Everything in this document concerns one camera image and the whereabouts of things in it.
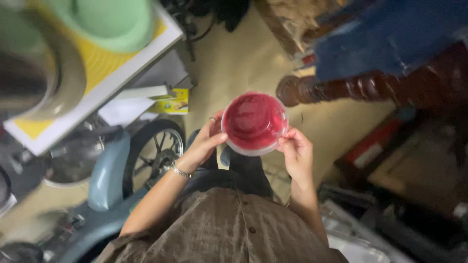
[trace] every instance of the beige floor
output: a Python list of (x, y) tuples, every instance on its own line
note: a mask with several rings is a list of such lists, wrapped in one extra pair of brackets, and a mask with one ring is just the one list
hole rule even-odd
[[(197, 78), (198, 86), (191, 91), (190, 113), (184, 117), (187, 134), (246, 91), (273, 95), (279, 79), (293, 70), (255, 8), (249, 10), (234, 33), (227, 33), (221, 25), (215, 25), (195, 48), (197, 61), (187, 66)], [(332, 169), (335, 159), (393, 108), (389, 102), (369, 104), (341, 100), (288, 109), (290, 124), (302, 130), (314, 143), (316, 184)], [(272, 152), (262, 160), (273, 189), (283, 202), (286, 201), (289, 187), (282, 154)], [(86, 185), (73, 189), (41, 185), (0, 219), (0, 232), (7, 233), (40, 212), (79, 204), (85, 200), (86, 193)]]

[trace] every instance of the blue fabric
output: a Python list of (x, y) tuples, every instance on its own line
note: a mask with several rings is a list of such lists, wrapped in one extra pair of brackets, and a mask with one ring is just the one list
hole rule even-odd
[(371, 70), (407, 75), (460, 41), (467, 24), (466, 0), (377, 0), (318, 39), (316, 75), (321, 81)]

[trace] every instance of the hand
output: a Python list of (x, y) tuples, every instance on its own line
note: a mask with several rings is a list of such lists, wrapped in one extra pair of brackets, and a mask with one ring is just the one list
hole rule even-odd
[(298, 129), (289, 127), (278, 140), (278, 151), (285, 154), (286, 170), (300, 188), (314, 187), (312, 177), (313, 145)]
[(206, 121), (189, 149), (175, 162), (181, 171), (195, 171), (210, 158), (216, 146), (227, 140), (227, 134), (221, 132), (223, 112), (224, 110), (220, 110), (212, 116), (216, 122), (210, 119)]

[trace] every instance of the cable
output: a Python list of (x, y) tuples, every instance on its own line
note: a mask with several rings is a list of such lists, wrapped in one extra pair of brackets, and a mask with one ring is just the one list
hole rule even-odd
[(208, 27), (208, 29), (201, 36), (192, 39), (192, 42), (197, 42), (197, 41), (202, 40), (208, 33), (210, 33), (211, 28), (213, 28), (213, 25), (215, 22), (216, 22), (216, 14), (213, 13), (213, 18), (211, 19), (211, 24)]

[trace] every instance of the plastic container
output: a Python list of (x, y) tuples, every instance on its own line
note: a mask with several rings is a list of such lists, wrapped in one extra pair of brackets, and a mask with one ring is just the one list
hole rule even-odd
[(151, 0), (44, 0), (71, 29), (114, 52), (135, 52), (153, 38)]
[(278, 147), (278, 139), (288, 127), (283, 104), (259, 92), (247, 92), (226, 107), (221, 130), (234, 151), (246, 156), (259, 156)]

